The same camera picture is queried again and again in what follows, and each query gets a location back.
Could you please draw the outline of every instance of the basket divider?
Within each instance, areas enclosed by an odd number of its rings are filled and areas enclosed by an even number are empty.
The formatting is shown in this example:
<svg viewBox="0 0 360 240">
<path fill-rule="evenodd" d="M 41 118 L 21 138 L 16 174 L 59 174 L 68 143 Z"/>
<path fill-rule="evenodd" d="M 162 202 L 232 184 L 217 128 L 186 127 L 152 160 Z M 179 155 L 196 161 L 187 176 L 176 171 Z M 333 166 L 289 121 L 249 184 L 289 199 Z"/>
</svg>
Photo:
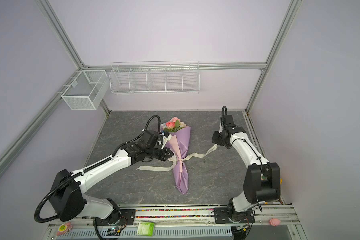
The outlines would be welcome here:
<svg viewBox="0 0 360 240">
<path fill-rule="evenodd" d="M 131 92 L 131 80 L 130 80 L 130 74 L 131 74 L 132 68 L 129 69 L 129 73 L 128 73 L 128 83 L 129 83 L 129 92 Z"/>
<path fill-rule="evenodd" d="M 101 77 L 104 75 L 104 73 L 105 73 L 105 71 L 101 74 L 100 78 L 97 80 L 95 86 L 93 87 L 91 93 L 88 95 L 89 100 L 91 100 L 90 96 L 91 96 L 93 90 L 96 88 L 97 84 L 99 84 L 99 81 L 100 81 Z"/>
<path fill-rule="evenodd" d="M 183 67 L 181 67 L 181 86 L 184 91 L 184 82 L 183 82 Z"/>
<path fill-rule="evenodd" d="M 149 69 L 147 69 L 147 72 L 145 73 L 145 80 L 146 80 L 146 83 L 147 83 L 147 92 L 148 92 L 148 70 Z"/>
<path fill-rule="evenodd" d="M 165 84 L 165 91 L 167 91 L 167 68 L 164 68 L 164 84 Z"/>
</svg>

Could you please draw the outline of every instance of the wire basket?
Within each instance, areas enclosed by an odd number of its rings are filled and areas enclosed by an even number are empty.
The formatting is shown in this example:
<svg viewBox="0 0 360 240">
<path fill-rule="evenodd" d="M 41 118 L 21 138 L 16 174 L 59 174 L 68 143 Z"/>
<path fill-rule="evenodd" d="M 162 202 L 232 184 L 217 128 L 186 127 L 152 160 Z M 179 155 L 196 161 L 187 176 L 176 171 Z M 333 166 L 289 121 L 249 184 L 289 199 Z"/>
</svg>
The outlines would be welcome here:
<svg viewBox="0 0 360 240">
<path fill-rule="evenodd" d="M 96 110 L 109 81 L 104 70 L 82 70 L 61 97 L 72 110 Z"/>
<path fill-rule="evenodd" d="M 115 94 L 200 92 L 200 75 L 197 62 L 118 65 L 112 67 L 109 82 L 110 90 Z"/>
</svg>

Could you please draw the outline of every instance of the table surface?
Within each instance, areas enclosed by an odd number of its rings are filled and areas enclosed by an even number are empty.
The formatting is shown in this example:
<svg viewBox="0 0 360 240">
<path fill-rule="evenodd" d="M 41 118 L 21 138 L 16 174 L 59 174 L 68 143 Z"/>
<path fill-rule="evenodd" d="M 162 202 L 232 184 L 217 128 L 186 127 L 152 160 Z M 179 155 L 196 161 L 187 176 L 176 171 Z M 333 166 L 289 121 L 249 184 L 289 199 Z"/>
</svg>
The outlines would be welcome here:
<svg viewBox="0 0 360 240">
<path fill-rule="evenodd" d="M 212 134 L 218 131 L 220 111 L 155 111 L 111 112 L 87 162 L 93 164 L 112 154 L 122 142 L 138 136 L 149 117 L 159 115 L 162 123 L 173 117 L 190 126 L 188 154 L 205 154 L 213 146 Z M 241 111 L 229 111 L 237 126 L 247 127 Z M 157 119 L 148 129 L 157 128 Z M 193 157 L 185 162 L 188 171 L 188 192 L 181 194 L 176 186 L 173 171 L 144 171 L 141 165 L 170 167 L 172 162 L 154 159 L 138 162 L 121 169 L 94 185 L 87 195 L 100 199 L 111 198 L 117 204 L 227 204 L 229 199 L 243 191 L 245 164 L 235 149 L 218 146 L 217 150 L 200 159 Z"/>
</svg>

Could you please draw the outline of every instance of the purple wrapping paper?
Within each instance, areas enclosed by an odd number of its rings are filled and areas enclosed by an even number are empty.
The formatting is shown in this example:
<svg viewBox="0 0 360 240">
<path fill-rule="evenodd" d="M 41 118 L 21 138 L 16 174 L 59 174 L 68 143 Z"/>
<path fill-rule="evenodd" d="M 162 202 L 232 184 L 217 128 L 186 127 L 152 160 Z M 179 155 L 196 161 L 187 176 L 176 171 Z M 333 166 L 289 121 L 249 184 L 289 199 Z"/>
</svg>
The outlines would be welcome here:
<svg viewBox="0 0 360 240">
<path fill-rule="evenodd" d="M 189 138 L 191 136 L 191 127 L 187 126 L 177 132 L 170 132 L 170 134 L 177 137 L 181 158 L 184 159 L 187 156 Z M 171 149 L 173 153 L 175 152 L 169 142 L 166 143 L 165 147 Z M 188 191 L 188 172 L 184 161 L 177 161 L 176 166 L 173 168 L 173 176 L 175 177 L 177 189 L 182 194 L 186 194 Z"/>
</svg>

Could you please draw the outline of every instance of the green packet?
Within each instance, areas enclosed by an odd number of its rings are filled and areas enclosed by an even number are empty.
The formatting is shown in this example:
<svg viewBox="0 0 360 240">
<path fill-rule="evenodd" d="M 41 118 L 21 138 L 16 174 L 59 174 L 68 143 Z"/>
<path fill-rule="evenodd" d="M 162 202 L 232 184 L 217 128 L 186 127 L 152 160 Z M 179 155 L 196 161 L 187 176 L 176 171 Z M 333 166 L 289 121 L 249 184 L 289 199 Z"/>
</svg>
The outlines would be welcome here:
<svg viewBox="0 0 360 240">
<path fill-rule="evenodd" d="M 152 237 L 154 234 L 154 226 L 154 222 L 139 222 L 139 226 L 137 227 L 137 235 Z"/>
</svg>

